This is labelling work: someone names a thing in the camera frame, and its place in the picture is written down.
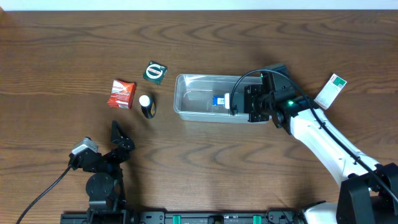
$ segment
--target transparent tray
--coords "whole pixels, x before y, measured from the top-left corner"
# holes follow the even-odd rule
[[[250,123],[249,115],[229,115],[223,105],[213,105],[214,96],[230,93],[239,76],[181,74],[177,77],[174,91],[174,111],[183,120],[224,123]],[[243,105],[243,91],[246,85],[261,84],[259,77],[246,77],[234,94],[234,104]]]

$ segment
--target small bottle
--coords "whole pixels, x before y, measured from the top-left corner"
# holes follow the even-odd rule
[[[139,104],[141,105],[141,110],[144,116],[151,119],[156,114],[155,102],[147,95],[142,95],[139,98]]]

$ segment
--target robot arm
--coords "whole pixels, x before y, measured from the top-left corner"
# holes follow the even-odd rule
[[[340,187],[337,205],[321,203],[301,211],[307,223],[398,223],[398,200],[394,199],[398,167],[382,166],[365,155],[313,100],[297,96],[299,87],[284,65],[247,74],[252,72],[261,72],[262,85],[245,86],[244,112],[249,114],[249,122],[267,121],[271,115],[277,128],[284,128],[318,157]],[[379,195],[371,197],[370,190]]]
[[[326,123],[326,127],[343,142],[351,152],[360,156],[361,160],[372,170],[376,170],[378,161],[365,155],[346,139],[326,118],[321,109],[315,109],[318,117]],[[298,112],[296,117],[290,119],[290,131],[298,140],[302,141],[322,162],[333,176],[338,186],[347,180],[349,175],[363,175],[367,171],[362,168],[354,159],[347,154],[337,143],[320,128],[312,112],[307,109]]]

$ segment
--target wood grain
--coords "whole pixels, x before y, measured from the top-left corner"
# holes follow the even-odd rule
[[[2,17],[4,15],[4,10],[0,7],[0,23],[2,22]]]
[[[0,25],[0,223],[14,223],[66,168],[84,136],[109,143],[118,120],[135,140],[123,164],[139,208],[266,210],[337,202],[338,186],[292,136],[266,125],[182,121],[180,73],[241,75],[283,62],[315,96],[332,73],[348,81],[326,112],[366,154],[398,160],[398,14],[395,11],[8,12]],[[169,67],[160,86],[150,60]],[[114,79],[137,83],[132,110],[109,108]],[[157,115],[138,97],[153,93]],[[85,211],[90,174],[70,172],[24,223]]]

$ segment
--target red package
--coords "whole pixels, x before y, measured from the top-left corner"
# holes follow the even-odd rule
[[[136,91],[135,83],[125,83],[119,80],[113,81],[111,97],[108,100],[110,107],[131,109],[132,99]]]

